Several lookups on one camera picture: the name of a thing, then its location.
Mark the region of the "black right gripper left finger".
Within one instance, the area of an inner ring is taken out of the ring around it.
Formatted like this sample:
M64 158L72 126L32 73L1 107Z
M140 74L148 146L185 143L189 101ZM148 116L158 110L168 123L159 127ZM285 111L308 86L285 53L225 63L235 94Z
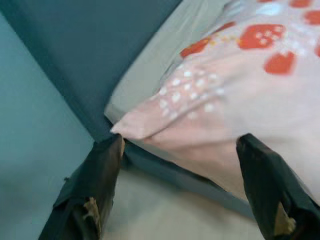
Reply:
M125 142L119 135L95 142L65 178L40 240L100 240L114 203Z

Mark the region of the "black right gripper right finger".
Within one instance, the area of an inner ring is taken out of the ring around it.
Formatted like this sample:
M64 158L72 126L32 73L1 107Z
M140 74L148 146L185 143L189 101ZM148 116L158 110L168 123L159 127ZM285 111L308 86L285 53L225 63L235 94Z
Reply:
M284 159L252 134L236 141L245 195L266 240L318 240L320 206Z

